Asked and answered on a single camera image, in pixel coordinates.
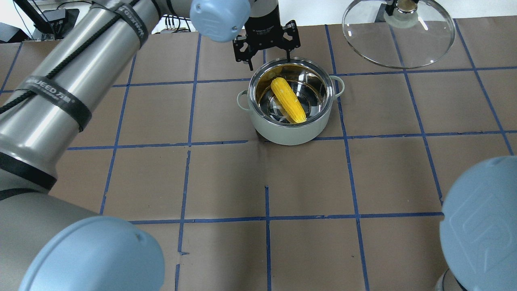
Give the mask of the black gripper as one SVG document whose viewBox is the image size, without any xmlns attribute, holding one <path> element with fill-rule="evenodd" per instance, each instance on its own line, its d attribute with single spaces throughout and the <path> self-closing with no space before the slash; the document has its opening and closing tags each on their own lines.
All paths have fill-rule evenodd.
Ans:
<svg viewBox="0 0 517 291">
<path fill-rule="evenodd" d="M 233 39 L 235 61 L 252 65 L 252 58 L 259 51 L 277 47 L 286 52 L 286 63 L 291 61 L 291 52 L 301 46 L 299 29 L 295 20 L 285 25 L 280 21 L 277 0 L 255 0 L 251 13 L 244 24 L 246 34 Z"/>
</svg>

